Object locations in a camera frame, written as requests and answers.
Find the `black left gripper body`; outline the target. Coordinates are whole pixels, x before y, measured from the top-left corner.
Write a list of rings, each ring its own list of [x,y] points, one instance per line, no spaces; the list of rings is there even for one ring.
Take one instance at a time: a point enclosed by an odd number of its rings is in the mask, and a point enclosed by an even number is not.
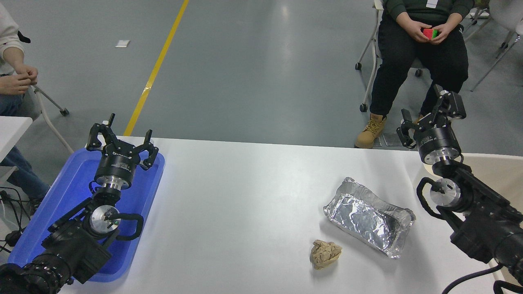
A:
[[[125,184],[132,184],[136,173],[136,166],[140,162],[140,155],[123,156],[114,151],[101,151],[102,157],[94,175],[94,180],[102,184],[105,178],[116,177]]]

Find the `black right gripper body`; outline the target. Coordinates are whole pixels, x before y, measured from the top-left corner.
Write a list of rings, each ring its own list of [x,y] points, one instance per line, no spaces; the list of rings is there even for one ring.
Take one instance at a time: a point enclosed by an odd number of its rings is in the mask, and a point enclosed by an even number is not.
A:
[[[460,156],[460,146],[450,125],[417,124],[413,139],[421,159],[456,159]]]

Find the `dark-clothed person's left hand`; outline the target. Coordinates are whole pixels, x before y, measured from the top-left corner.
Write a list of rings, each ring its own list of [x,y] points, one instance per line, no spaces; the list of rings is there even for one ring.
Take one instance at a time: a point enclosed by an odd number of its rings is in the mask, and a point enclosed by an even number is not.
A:
[[[437,30],[438,34],[435,38],[431,39],[429,43],[432,45],[441,44],[462,20],[463,17],[459,13],[451,13],[445,23],[433,27],[434,30]]]

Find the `dark-clothed person's right hand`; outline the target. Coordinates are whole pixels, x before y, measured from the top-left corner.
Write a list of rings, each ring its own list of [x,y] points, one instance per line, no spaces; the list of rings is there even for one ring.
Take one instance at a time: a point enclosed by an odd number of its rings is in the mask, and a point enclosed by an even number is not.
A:
[[[407,34],[418,43],[427,43],[429,38],[422,32],[423,29],[430,28],[430,25],[417,22],[411,19],[407,12],[402,12],[396,18],[396,22],[403,28]]]

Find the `pale-top person's left hand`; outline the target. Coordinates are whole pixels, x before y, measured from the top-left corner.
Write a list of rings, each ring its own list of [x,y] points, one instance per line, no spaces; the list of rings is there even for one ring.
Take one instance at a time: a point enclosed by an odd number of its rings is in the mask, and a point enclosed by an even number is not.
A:
[[[15,71],[19,77],[21,85],[29,86],[36,85],[38,83],[38,70],[35,67],[20,64],[15,67]]]

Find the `pale-top person's right hand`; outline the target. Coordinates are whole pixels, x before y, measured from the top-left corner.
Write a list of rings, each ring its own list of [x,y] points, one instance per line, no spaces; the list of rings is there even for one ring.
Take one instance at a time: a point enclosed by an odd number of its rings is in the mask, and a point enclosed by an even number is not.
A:
[[[18,95],[24,94],[32,80],[27,74],[5,75],[0,77],[0,94]]]

